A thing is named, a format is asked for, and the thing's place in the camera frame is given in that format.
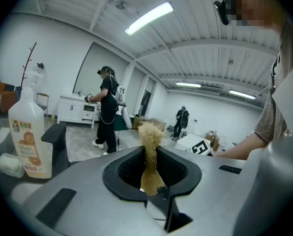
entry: plastic bottle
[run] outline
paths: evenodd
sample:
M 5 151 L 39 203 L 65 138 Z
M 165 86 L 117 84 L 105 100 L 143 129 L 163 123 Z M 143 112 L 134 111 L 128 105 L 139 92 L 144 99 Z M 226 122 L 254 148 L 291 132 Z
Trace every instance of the plastic bottle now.
M 20 100 L 8 112 L 12 140 L 28 176 L 51 178 L 51 152 L 41 141 L 45 132 L 44 111 L 34 102 L 32 85 L 42 77 L 36 71 L 25 72 Z

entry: brown stick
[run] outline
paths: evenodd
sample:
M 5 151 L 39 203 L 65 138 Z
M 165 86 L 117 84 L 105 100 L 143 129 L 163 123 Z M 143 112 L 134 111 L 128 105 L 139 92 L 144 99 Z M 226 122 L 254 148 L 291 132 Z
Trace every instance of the brown stick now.
M 30 56 L 32 55 L 32 52 L 33 52 L 33 50 L 35 48 L 35 45 L 36 45 L 36 42 L 35 42 L 33 48 L 31 48 L 31 47 L 29 48 L 30 49 L 30 54 L 29 54 L 29 57 L 28 57 L 28 61 L 27 61 L 25 66 L 22 65 L 24 67 L 24 72 L 23 72 L 22 81 L 21 81 L 21 89 L 22 89 L 22 85 L 23 85 L 23 80 L 26 78 L 26 77 L 24 78 L 24 74 L 25 74 L 25 71 L 27 69 L 29 61 L 31 61 Z

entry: cabinet door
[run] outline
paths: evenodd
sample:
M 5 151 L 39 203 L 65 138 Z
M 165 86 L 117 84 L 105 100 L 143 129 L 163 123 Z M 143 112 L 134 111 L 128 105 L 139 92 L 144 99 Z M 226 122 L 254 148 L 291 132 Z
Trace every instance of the cabinet door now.
M 72 120 L 82 120 L 84 104 L 79 102 L 72 102 Z
M 60 101 L 59 103 L 59 118 L 70 119 L 72 117 L 72 104 L 71 102 Z

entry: white cabinet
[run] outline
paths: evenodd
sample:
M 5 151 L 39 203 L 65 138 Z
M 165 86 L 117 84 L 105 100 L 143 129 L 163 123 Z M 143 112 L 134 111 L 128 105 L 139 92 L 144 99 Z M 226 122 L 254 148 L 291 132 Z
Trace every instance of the white cabinet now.
M 85 123 L 91 124 L 93 129 L 95 116 L 96 105 L 86 103 L 83 97 L 76 94 L 60 96 L 57 123 L 60 121 Z

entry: person in black clothes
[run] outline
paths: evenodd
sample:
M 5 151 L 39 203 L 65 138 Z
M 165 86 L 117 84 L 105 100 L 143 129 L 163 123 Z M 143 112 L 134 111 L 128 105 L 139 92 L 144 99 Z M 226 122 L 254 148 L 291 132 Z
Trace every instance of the person in black clothes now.
M 180 136 L 180 132 L 181 132 L 181 126 L 180 126 L 180 121 L 182 118 L 182 114 L 184 113 L 184 111 L 186 110 L 185 106 L 182 106 L 181 109 L 178 110 L 177 115 L 176 115 L 176 125 L 174 126 L 174 134 L 172 139 L 178 139 Z
M 97 139 L 92 142 L 92 145 L 99 149 L 104 148 L 104 142 L 107 143 L 107 151 L 103 155 L 107 155 L 117 151 L 116 137 L 114 131 L 114 119 L 118 111 L 118 104 L 114 98 L 116 95 L 117 87 L 119 86 L 115 72 L 109 66 L 103 66 L 97 72 L 101 79 L 101 92 L 92 96 L 89 101 L 101 102 L 101 119 L 97 129 Z

